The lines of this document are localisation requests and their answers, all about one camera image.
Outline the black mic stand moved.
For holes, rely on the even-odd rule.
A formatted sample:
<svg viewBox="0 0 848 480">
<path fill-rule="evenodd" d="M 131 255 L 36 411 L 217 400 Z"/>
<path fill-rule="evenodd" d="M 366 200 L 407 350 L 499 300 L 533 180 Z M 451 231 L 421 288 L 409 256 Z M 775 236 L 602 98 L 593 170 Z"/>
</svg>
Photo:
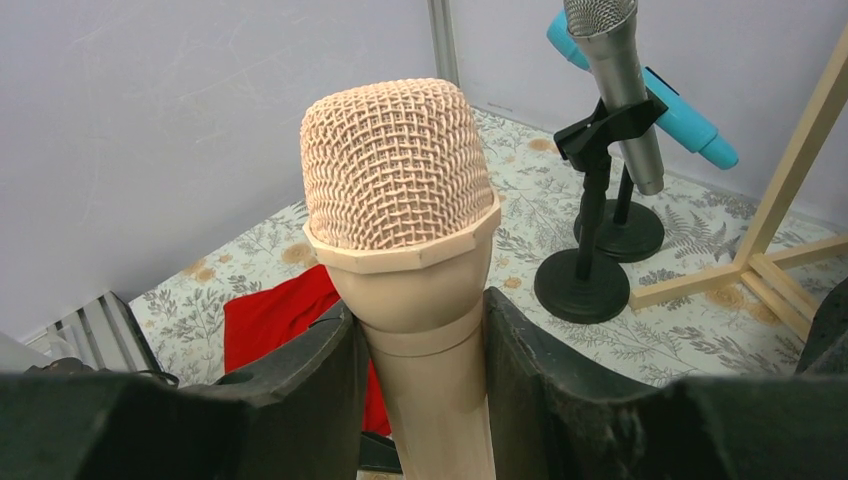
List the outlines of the black mic stand moved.
<svg viewBox="0 0 848 480">
<path fill-rule="evenodd" d="M 583 194 L 573 233 L 578 240 L 577 258 L 587 262 L 589 250 L 618 262 L 645 260 L 660 250 L 665 230 L 658 215 L 632 199 L 634 183 L 622 172 L 618 196 L 605 198 L 610 166 L 587 164 L 583 170 Z"/>
</svg>

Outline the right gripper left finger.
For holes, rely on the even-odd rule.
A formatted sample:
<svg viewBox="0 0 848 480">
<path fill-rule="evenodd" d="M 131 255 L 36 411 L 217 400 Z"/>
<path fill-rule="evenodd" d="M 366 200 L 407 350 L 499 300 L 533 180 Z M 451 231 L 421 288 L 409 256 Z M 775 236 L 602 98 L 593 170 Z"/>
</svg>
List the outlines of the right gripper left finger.
<svg viewBox="0 0 848 480">
<path fill-rule="evenodd" d="M 1 378 L 5 479 L 352 479 L 368 354 L 343 308 L 211 385 Z"/>
</svg>

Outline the silver microphone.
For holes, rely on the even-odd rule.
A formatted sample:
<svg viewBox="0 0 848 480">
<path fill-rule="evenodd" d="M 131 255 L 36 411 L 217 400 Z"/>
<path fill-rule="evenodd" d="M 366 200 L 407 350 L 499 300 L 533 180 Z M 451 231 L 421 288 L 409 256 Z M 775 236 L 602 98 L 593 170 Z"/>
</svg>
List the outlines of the silver microphone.
<svg viewBox="0 0 848 480">
<path fill-rule="evenodd" d="M 590 71 L 609 110 L 649 98 L 636 45 L 638 2 L 635 0 L 565 0 L 567 31 L 587 58 Z M 664 189 L 664 166 L 653 127 L 636 139 L 621 142 L 628 172 L 641 194 Z"/>
</svg>

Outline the pink beige microphone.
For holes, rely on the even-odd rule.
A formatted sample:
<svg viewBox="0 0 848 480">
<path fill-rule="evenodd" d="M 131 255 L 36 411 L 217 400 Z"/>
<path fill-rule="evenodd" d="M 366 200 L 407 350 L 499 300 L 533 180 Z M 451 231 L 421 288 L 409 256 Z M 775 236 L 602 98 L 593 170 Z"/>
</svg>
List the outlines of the pink beige microphone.
<svg viewBox="0 0 848 480">
<path fill-rule="evenodd" d="M 304 232 L 362 326 L 404 476 L 493 478 L 484 289 L 501 205 L 466 98 L 435 78 L 328 95 L 300 155 Z"/>
</svg>

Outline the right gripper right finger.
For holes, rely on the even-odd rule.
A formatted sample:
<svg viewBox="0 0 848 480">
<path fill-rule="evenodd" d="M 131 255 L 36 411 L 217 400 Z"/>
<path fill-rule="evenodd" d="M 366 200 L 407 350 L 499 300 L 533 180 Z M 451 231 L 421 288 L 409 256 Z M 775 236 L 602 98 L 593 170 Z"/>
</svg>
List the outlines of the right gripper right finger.
<svg viewBox="0 0 848 480">
<path fill-rule="evenodd" d="M 484 294 L 500 479 L 843 479 L 843 375 L 690 376 L 656 388 L 610 370 Z"/>
</svg>

